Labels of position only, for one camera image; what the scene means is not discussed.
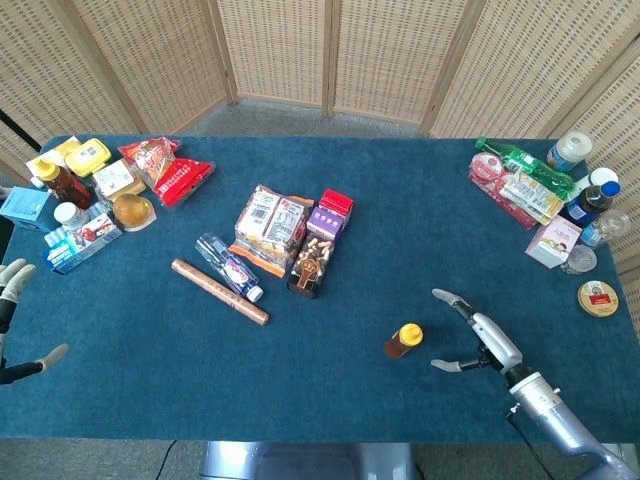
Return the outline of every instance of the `woven panel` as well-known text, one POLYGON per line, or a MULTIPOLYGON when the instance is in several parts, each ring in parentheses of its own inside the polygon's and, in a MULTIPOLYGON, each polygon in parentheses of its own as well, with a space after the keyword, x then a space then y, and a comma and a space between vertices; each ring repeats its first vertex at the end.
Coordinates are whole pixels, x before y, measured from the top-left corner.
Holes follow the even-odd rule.
POLYGON ((46 1, 4 0, 0 31, 2 108, 36 140, 130 130, 46 1))
POLYGON ((640 279, 633 280, 622 284, 625 297, 629 303, 631 318, 633 319, 633 328, 640 341, 640 279))
POLYGON ((173 132, 225 96, 200 2, 74 2, 151 131, 173 132))
POLYGON ((631 216, 633 228, 611 245, 618 263, 640 256, 640 58, 602 94, 573 129, 593 136, 590 168, 610 167, 622 192, 615 208, 631 216))
POLYGON ((436 137, 536 137, 640 21, 637 0, 489 0, 436 137))
POLYGON ((15 174, 9 172, 6 168, 9 167, 25 180, 29 179, 31 175, 25 166, 25 162, 37 155, 33 148, 13 133, 4 123, 0 123, 0 145, 2 145, 0 171, 15 180, 15 174))
POLYGON ((324 1, 218 5, 239 95, 322 103, 324 1))
POLYGON ((343 1, 336 111, 420 123, 464 6, 343 1))

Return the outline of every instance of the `blue tablecloth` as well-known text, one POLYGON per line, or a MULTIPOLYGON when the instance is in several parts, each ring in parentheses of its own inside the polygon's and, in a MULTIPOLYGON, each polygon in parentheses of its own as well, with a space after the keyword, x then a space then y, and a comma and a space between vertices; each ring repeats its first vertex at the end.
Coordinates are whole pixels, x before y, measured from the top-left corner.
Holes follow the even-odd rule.
MULTIPOLYGON (((116 154, 141 137, 99 138, 116 154)), ((38 273, 12 323, 9 363, 62 342, 71 351, 51 371, 0 389, 0 435, 518 441, 503 419, 513 401, 498 373, 429 365, 472 357, 477 347, 469 327, 432 297, 440 287, 501 325, 602 441, 640 440, 640 348, 627 305, 599 319, 576 302, 590 279, 622 298, 609 249, 583 276, 526 256, 533 231, 467 179, 473 141, 181 140, 180 156, 216 162, 213 176, 174 210, 156 202, 154 224, 68 275, 45 269, 42 235, 15 230, 5 262, 26 257, 38 273), (271 313, 265 327, 170 268, 179 257, 215 276, 194 242, 203 232, 231 242, 258 183, 315 199, 332 187, 356 201, 317 299, 255 268, 265 290, 259 305, 271 313), (390 360, 383 343, 406 322, 421 324, 425 340, 390 360)), ((518 143, 538 157, 551 145, 518 143)))

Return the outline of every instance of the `purple box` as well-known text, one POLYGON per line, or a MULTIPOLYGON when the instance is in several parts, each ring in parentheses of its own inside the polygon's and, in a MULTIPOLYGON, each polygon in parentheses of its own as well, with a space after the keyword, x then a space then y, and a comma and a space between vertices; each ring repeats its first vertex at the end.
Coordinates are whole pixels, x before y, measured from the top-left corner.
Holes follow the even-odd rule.
POLYGON ((307 230, 327 240, 336 240, 342 231, 343 223, 342 217, 315 207, 307 220, 307 230))

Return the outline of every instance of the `green bottle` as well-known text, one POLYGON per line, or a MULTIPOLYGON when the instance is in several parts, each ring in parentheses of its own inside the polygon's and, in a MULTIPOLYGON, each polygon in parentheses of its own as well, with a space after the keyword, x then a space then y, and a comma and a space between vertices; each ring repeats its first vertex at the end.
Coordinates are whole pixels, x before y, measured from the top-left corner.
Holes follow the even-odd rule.
POLYGON ((514 145, 489 142, 487 137, 478 137, 476 148, 496 154, 500 157, 507 170, 514 172, 521 170, 547 187, 562 200, 565 200, 573 189, 573 179, 569 175, 556 172, 546 163, 541 162, 533 155, 514 145))

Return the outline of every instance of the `plastic cup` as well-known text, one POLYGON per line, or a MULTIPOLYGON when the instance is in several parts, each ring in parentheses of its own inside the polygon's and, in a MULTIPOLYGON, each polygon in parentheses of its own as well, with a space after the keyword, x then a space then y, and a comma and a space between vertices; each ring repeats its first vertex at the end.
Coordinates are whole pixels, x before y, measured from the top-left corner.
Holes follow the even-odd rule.
POLYGON ((596 253, 584 245, 576 245, 571 250, 567 261, 560 265, 564 273, 580 275, 593 270, 598 264, 596 253))

